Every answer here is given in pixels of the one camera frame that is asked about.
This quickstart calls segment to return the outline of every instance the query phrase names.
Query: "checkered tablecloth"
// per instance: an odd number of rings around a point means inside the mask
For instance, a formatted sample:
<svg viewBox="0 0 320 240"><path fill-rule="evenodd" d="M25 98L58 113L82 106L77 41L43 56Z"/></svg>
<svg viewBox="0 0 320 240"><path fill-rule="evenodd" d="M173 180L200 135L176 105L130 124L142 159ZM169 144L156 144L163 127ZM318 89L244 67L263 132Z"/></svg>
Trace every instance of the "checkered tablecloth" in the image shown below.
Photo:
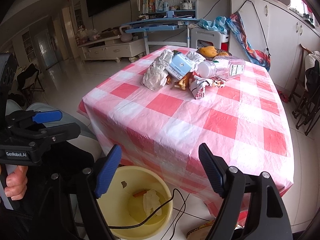
<svg viewBox="0 0 320 240"><path fill-rule="evenodd" d="M267 73L246 62L242 76L224 88L206 87L205 98L166 85L158 92L141 84L166 46L128 65L89 92L78 111L86 115L105 152L123 150L121 163L157 173L164 181L201 198L218 214L222 199L213 192L199 161L205 142L214 155L243 173L268 171L283 194L293 184L293 149L287 118ZM249 205L244 198L243 210Z"/></svg>

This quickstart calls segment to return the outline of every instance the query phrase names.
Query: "human hand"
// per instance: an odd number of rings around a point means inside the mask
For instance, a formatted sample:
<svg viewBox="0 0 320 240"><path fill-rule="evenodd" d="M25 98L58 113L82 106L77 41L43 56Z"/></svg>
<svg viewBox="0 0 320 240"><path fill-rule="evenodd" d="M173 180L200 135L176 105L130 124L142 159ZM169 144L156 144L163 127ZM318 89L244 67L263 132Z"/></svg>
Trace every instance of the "human hand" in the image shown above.
<svg viewBox="0 0 320 240"><path fill-rule="evenodd" d="M17 166L13 173L7 176L7 187L4 189L5 195L12 200L20 200L27 190L27 170L28 166Z"/></svg>

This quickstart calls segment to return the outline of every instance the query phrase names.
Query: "plastic stool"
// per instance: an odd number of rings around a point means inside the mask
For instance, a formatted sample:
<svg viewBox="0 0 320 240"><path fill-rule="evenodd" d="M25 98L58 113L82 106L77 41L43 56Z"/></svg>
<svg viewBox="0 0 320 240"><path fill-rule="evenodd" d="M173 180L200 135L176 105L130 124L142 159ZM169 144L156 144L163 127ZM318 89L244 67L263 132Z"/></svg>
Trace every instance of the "plastic stool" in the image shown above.
<svg viewBox="0 0 320 240"><path fill-rule="evenodd" d="M191 48L197 49L198 41L211 42L217 49L221 49L222 36L217 31L193 28L191 29Z"/></svg>

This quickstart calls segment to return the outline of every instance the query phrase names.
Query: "plastic bottle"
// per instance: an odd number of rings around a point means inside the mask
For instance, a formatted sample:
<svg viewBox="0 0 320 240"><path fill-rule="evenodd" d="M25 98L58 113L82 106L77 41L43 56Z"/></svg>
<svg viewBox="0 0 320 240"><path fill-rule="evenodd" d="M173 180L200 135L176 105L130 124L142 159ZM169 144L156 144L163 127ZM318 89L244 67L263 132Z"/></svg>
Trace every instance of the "plastic bottle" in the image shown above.
<svg viewBox="0 0 320 240"><path fill-rule="evenodd" d="M217 56L213 61L198 65L198 73L203 78L217 77L225 81L244 73L245 61L234 56Z"/></svg>

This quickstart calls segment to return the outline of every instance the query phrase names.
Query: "silver bolt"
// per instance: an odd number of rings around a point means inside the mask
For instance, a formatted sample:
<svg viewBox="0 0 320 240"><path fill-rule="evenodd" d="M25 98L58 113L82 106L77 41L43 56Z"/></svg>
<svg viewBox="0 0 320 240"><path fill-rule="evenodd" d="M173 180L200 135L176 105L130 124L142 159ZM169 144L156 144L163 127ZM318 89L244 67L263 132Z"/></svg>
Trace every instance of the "silver bolt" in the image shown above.
<svg viewBox="0 0 320 240"><path fill-rule="evenodd" d="M232 173L237 173L238 169L235 166L230 166L229 167L229 171L232 172Z"/></svg>
<svg viewBox="0 0 320 240"><path fill-rule="evenodd" d="M82 170L82 173L83 174L90 174L91 173L91 169L90 168L84 168L83 170Z"/></svg>
<svg viewBox="0 0 320 240"><path fill-rule="evenodd" d="M59 177L58 173L54 173L51 175L51 179L57 179Z"/></svg>
<svg viewBox="0 0 320 240"><path fill-rule="evenodd" d="M269 179L269 178L270 178L270 174L267 173L266 171L264 171L264 172L262 173L262 176L263 176L264 178L266 178L266 179Z"/></svg>

